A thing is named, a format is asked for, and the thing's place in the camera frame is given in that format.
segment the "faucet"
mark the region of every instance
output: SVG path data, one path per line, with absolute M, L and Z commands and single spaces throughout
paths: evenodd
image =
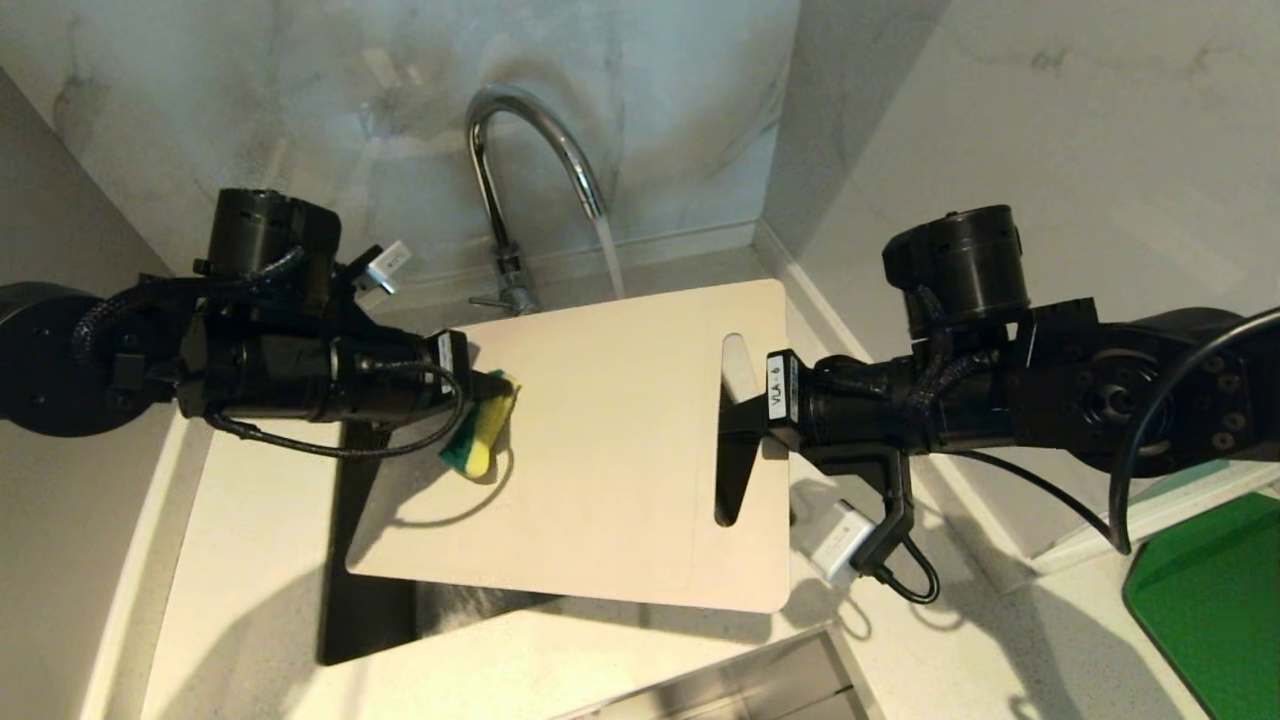
M 604 199 L 582 149 L 564 128 L 564 123 L 538 97 L 518 87 L 486 85 L 471 99 L 467 106 L 467 141 L 471 146 L 471 163 L 475 165 L 476 179 L 480 182 L 480 193 L 484 196 L 485 214 L 489 215 L 489 225 L 493 228 L 493 254 L 498 264 L 498 299 L 472 297 L 470 301 L 476 305 L 506 307 L 515 315 L 527 315 L 540 307 L 529 286 L 529 270 L 525 269 L 520 245 L 507 234 L 507 220 L 503 218 L 502 205 L 498 202 L 498 193 L 489 174 L 489 119 L 502 111 L 524 119 L 547 138 L 568 172 L 582 210 L 590 220 L 595 222 L 604 217 Z

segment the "white countertop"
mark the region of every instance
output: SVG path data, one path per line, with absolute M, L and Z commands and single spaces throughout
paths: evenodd
M 788 334 L 806 361 L 824 354 L 794 311 Z M 338 434 L 302 423 L 288 432 L 330 443 Z M 323 667 L 333 468 L 215 437 L 143 717 L 554 717 L 831 620 L 893 720 L 1203 717 L 1121 603 L 1128 559 L 1100 557 L 998 596 L 923 488 L 913 537 L 943 579 L 928 609 L 874 580 L 835 589 L 792 553 L 795 591 L 771 616 L 562 598 Z M 801 521 L 837 487 L 859 497 L 855 484 L 796 461 Z

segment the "cutting board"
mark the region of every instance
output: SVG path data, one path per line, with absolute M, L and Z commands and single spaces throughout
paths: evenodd
M 714 505 L 726 337 L 741 336 L 754 373 L 755 387 L 735 395 L 762 392 L 765 355 L 787 346 L 785 307 L 777 281 L 755 281 L 461 328 L 479 348 L 476 369 L 524 386 L 495 466 L 476 482 L 435 451 L 385 461 L 348 569 L 780 609 L 790 592 L 786 452 L 756 452 L 733 525 L 717 524 Z M 392 442 L 430 429 L 420 425 Z

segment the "sponge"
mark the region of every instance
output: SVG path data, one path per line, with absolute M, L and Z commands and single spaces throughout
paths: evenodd
M 511 375 L 502 370 L 489 374 L 511 383 L 511 392 L 476 402 L 440 451 L 440 457 L 451 468 L 471 479 L 479 479 L 489 471 L 493 446 L 498 441 L 498 433 L 511 419 L 511 411 L 516 407 L 516 395 L 520 392 L 520 383 Z

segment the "stainless steel sink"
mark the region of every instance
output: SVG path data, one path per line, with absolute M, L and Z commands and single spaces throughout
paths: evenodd
M 883 720 L 849 646 L 815 628 L 562 720 Z

